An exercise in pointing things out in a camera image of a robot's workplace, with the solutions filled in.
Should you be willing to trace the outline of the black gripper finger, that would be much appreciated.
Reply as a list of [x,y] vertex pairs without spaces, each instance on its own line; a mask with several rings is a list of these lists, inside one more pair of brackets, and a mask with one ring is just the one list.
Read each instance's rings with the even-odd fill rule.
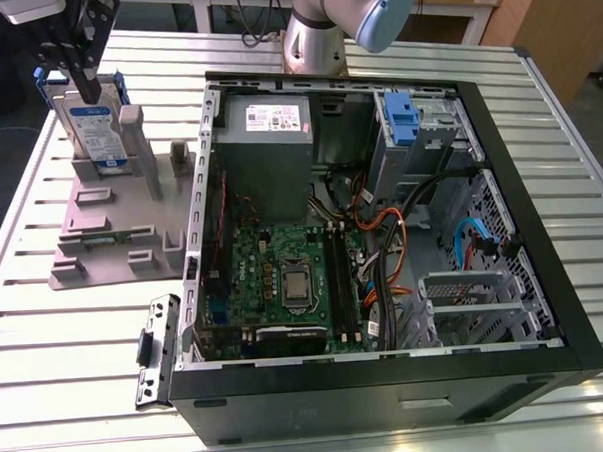
[[120,0],[80,0],[81,61],[84,70],[96,70],[120,9]]
[[72,83],[85,103],[97,103],[100,99],[100,84],[96,79],[93,62],[87,58],[87,51],[80,44],[70,42],[41,42],[36,68],[37,88],[47,98],[45,86],[52,72],[61,77],[54,80],[56,85]]

